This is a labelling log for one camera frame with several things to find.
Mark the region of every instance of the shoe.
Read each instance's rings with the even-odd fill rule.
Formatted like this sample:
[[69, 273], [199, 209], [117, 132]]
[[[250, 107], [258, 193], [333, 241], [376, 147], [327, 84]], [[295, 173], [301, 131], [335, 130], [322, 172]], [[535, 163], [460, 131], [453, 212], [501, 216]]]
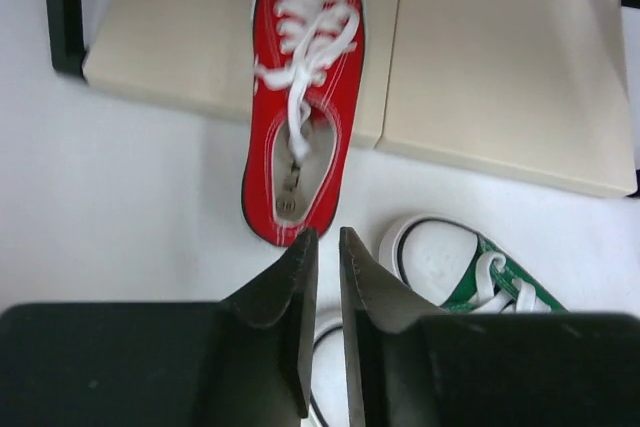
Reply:
[[399, 220], [384, 235], [378, 260], [449, 312], [565, 310], [493, 241], [446, 217], [423, 214]]
[[244, 217], [288, 246], [335, 215], [364, 60], [362, 0], [255, 0]]

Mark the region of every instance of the beige tray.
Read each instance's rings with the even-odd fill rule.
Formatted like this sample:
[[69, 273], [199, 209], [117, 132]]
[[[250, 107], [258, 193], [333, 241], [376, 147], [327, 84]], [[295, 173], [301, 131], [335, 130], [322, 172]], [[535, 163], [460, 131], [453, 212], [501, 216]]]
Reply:
[[[398, 0], [364, 0], [367, 26], [354, 143], [382, 133]], [[84, 73], [93, 87], [249, 120], [253, 0], [111, 0]]]
[[381, 150], [635, 192], [620, 0], [400, 0]]

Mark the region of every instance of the green sneaker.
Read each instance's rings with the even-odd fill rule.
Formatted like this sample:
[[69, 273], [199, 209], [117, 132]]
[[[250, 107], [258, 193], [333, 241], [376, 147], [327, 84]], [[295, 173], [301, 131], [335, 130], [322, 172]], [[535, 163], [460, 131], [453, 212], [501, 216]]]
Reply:
[[446, 217], [423, 214], [399, 220], [386, 232], [378, 261], [449, 312], [566, 310], [493, 241]]

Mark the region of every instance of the shoelace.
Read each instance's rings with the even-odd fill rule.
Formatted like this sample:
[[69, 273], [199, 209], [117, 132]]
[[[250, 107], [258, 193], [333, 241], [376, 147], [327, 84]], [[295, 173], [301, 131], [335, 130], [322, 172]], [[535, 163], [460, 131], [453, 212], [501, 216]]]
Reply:
[[491, 267], [493, 266], [498, 272], [503, 272], [506, 264], [506, 257], [499, 252], [485, 252], [477, 260], [477, 293], [471, 298], [470, 303], [479, 307], [473, 310], [473, 313], [550, 312], [551, 307], [538, 298], [535, 287], [522, 279], [513, 280], [513, 287], [516, 290], [515, 302], [514, 296], [504, 289], [495, 293], [495, 280], [491, 275]]
[[299, 165], [311, 152], [302, 131], [311, 115], [305, 92], [311, 84], [323, 85], [325, 70], [353, 48], [360, 15], [346, 0], [278, 0], [274, 10], [279, 17], [287, 15], [277, 27], [282, 37], [280, 52], [293, 55], [282, 68], [256, 65], [255, 73], [271, 90], [289, 87], [289, 148]]

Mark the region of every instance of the white table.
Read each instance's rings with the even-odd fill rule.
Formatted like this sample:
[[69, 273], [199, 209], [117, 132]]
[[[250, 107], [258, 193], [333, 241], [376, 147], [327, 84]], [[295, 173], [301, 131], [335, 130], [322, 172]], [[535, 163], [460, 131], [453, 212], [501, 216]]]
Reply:
[[[108, 0], [84, 0], [95, 32]], [[640, 112], [640, 12], [628, 12]], [[0, 310], [38, 300], [225, 297], [281, 253], [240, 209], [247, 125], [115, 99], [58, 77], [44, 0], [0, 0]], [[600, 200], [376, 152], [350, 152], [320, 248], [339, 299], [338, 230], [372, 249], [424, 210], [487, 226], [568, 308], [640, 315], [640, 201]]]

